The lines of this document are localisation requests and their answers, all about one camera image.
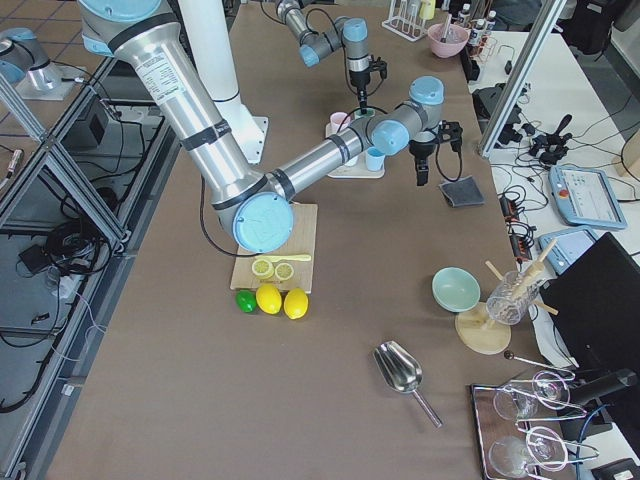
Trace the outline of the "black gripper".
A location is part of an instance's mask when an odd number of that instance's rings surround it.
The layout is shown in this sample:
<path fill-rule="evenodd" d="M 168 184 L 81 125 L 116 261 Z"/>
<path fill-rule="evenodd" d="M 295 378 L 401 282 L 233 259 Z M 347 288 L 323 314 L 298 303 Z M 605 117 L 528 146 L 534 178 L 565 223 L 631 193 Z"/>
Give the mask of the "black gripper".
<path fill-rule="evenodd" d="M 361 113 L 366 113 L 367 86 L 371 81 L 371 74 L 378 72 L 384 81 L 387 78 L 387 62 L 381 57 L 363 57 L 359 59 L 348 59 L 348 74 L 350 84 L 355 88 L 358 97 L 358 106 Z"/>
<path fill-rule="evenodd" d="M 417 186 L 428 183 L 428 158 L 442 144 L 450 144 L 451 149 L 458 154 L 459 166 L 462 166 L 462 134 L 463 128 L 459 122 L 442 120 L 436 127 L 420 132 L 417 140 L 409 142 L 409 152 L 414 157 Z"/>

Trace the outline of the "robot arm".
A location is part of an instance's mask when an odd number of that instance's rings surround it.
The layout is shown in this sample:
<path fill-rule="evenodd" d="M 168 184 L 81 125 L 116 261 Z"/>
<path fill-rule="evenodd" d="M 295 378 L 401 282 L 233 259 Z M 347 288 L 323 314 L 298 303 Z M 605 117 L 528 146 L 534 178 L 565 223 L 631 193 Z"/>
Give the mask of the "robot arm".
<path fill-rule="evenodd" d="M 332 53 L 344 53 L 345 73 L 358 99 L 358 111 L 365 115 L 369 108 L 367 87 L 371 74 L 378 72 L 380 82 L 387 78 L 387 63 L 375 58 L 368 43 L 368 27 L 363 18 L 341 16 L 333 20 L 324 32 L 314 29 L 303 8 L 311 1 L 276 1 L 276 15 L 289 28 L 299 43 L 299 55 L 303 63 L 311 68 Z"/>
<path fill-rule="evenodd" d="M 414 80 L 391 112 L 360 117 L 268 173 L 247 147 L 261 128 L 239 100 L 228 25 L 217 1 L 83 1 L 85 48 L 131 65 L 212 192 L 222 228 L 244 249 L 271 252 L 294 227 L 291 199 L 369 148 L 429 155 L 438 137 L 443 82 Z"/>

